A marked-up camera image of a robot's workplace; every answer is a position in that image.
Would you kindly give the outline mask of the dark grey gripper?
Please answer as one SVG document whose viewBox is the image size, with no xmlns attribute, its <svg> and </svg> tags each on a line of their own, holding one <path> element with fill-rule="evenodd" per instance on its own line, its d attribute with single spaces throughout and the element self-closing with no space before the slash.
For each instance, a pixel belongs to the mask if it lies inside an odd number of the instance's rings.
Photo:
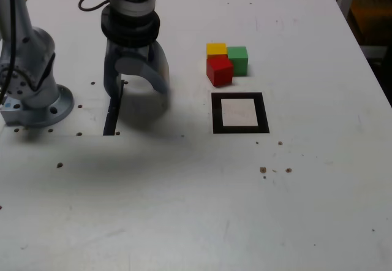
<svg viewBox="0 0 392 271">
<path fill-rule="evenodd" d="M 106 55 L 104 88 L 112 99 L 121 98 L 120 74 L 142 77 L 158 93 L 169 93 L 168 61 L 162 47 L 156 41 L 144 47 L 132 48 L 107 39 Z"/>
</svg>

